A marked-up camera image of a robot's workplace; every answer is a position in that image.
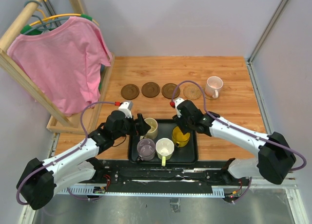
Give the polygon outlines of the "pink mug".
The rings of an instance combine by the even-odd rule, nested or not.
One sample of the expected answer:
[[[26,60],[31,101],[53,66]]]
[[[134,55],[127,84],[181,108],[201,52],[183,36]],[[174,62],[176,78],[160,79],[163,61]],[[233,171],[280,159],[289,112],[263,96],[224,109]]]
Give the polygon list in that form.
[[[222,79],[218,76],[211,76],[206,81],[205,94],[211,97],[213,96],[215,98],[218,98],[222,87],[223,87]]]

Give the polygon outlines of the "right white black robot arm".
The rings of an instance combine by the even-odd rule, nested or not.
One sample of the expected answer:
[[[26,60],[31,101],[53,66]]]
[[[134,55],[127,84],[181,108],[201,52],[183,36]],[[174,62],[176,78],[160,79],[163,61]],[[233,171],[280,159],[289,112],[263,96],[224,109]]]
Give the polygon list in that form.
[[[217,113],[202,113],[192,101],[182,98],[171,101],[170,106],[176,110],[173,120],[183,134],[195,131],[224,139],[254,155],[248,160],[229,161],[221,172],[221,180],[226,185],[234,184],[238,178],[253,176],[262,176],[270,183],[280,185],[296,162],[285,137],[278,132],[267,135],[251,131]]]

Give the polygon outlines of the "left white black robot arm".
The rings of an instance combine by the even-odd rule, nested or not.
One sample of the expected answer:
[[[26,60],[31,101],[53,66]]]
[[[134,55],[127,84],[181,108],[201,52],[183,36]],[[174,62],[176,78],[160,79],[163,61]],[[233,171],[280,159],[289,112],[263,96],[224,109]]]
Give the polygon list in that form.
[[[104,170],[98,167],[95,156],[112,147],[120,137],[145,135],[150,128],[140,113],[133,119],[122,111],[113,111],[106,122],[67,151],[43,161],[30,160],[17,183],[17,202],[38,210],[58,192],[76,183],[101,182]]]

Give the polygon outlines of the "cream yellow mug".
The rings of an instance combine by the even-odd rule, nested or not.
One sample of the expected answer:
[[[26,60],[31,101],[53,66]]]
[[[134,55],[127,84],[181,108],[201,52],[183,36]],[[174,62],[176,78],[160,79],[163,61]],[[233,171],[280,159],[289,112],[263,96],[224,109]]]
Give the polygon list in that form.
[[[146,118],[144,121],[151,127],[148,132],[140,137],[140,140],[148,138],[148,139],[156,139],[158,135],[158,123],[155,119],[153,118]]]

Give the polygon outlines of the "woven rattan coaster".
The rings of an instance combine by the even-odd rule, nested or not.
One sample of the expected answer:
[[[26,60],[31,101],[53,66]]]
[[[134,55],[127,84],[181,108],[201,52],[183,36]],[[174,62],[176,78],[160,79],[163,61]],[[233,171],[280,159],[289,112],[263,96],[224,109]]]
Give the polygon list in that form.
[[[215,98],[215,97],[211,97],[211,96],[209,96],[209,95],[207,95],[207,94],[205,94],[205,98],[206,99],[209,99],[209,100],[216,100],[217,98]]]
[[[195,84],[189,84],[184,87],[183,94],[187,99],[197,100],[202,96],[200,88]]]

